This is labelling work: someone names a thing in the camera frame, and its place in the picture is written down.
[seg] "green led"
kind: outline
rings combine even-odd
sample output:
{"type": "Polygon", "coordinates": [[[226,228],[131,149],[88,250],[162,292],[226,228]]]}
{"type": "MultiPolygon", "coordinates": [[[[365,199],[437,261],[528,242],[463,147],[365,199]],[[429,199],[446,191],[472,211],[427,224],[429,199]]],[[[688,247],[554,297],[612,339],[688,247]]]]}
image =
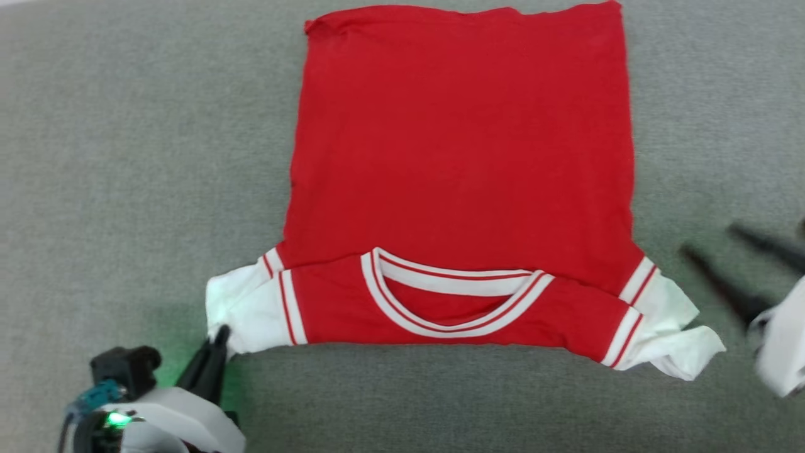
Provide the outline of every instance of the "green led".
{"type": "Polygon", "coordinates": [[[120,414],[119,412],[110,412],[109,415],[106,416],[106,422],[109,423],[109,426],[122,428],[126,423],[131,422],[131,417],[120,414]]]}

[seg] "white sleeve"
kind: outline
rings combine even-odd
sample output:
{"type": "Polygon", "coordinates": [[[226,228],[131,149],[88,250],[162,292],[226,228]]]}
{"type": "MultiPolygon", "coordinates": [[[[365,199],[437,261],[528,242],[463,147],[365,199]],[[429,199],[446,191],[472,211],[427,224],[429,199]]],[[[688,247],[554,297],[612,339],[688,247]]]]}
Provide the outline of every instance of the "white sleeve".
{"type": "Polygon", "coordinates": [[[270,279],[262,258],[211,278],[206,308],[210,338],[224,324],[232,330],[227,343],[230,354],[292,344],[279,278],[270,279]]]}
{"type": "Polygon", "coordinates": [[[674,281],[659,271],[647,282],[634,308],[643,314],[643,321],[616,369],[651,362],[668,376],[694,380],[715,354],[726,351],[718,334],[709,327],[683,330],[699,310],[674,281]]]}

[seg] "gray background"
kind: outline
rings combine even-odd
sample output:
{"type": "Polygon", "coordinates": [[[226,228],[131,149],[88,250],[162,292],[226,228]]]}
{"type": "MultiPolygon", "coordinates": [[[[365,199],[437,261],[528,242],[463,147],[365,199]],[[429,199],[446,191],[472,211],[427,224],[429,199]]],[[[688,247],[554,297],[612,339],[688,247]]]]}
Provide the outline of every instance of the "gray background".
{"type": "MultiPolygon", "coordinates": [[[[281,235],[305,19],[369,0],[63,0],[0,9],[0,449],[51,451],[87,362],[150,344],[174,379],[204,283],[281,235]]],[[[524,12],[573,1],[432,0],[524,12]]],[[[805,400],[752,371],[729,313],[678,257],[747,285],[795,276],[732,219],[805,214],[805,4],[627,0],[635,237],[729,348],[693,383],[525,347],[279,348],[235,361],[249,451],[805,451],[805,400]]]]}

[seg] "t-shirt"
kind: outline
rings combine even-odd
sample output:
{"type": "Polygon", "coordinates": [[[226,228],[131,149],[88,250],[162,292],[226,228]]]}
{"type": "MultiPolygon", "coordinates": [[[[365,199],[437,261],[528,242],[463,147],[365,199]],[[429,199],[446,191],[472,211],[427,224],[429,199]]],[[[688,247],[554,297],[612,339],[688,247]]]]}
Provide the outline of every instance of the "t-shirt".
{"type": "Polygon", "coordinates": [[[435,268],[378,247],[279,273],[260,259],[210,280],[207,315],[210,335],[232,328],[233,353],[330,342],[516,343],[564,347],[619,370],[661,359],[672,376],[695,377],[718,352],[691,364],[702,335],[715,333],[680,332],[684,312],[650,318],[543,271],[435,268]]]}
{"type": "Polygon", "coordinates": [[[543,269],[632,301],[634,151],[620,5],[308,22],[283,268],[372,247],[543,269]]]}

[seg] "neckline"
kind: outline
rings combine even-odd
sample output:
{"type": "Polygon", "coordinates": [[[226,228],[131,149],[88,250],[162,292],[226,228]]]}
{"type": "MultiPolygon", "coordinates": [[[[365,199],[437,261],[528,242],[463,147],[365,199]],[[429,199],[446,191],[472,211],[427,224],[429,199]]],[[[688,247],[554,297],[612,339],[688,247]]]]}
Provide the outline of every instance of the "neckline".
{"type": "Polygon", "coordinates": [[[542,271],[467,272],[434,268],[403,260],[380,247],[364,254],[361,266],[369,293],[391,321],[417,335],[436,338],[474,337],[500,330],[525,312],[553,280],[553,276],[542,271]],[[384,277],[434,293],[511,296],[484,316],[443,326],[409,311],[389,290],[384,277]]]}

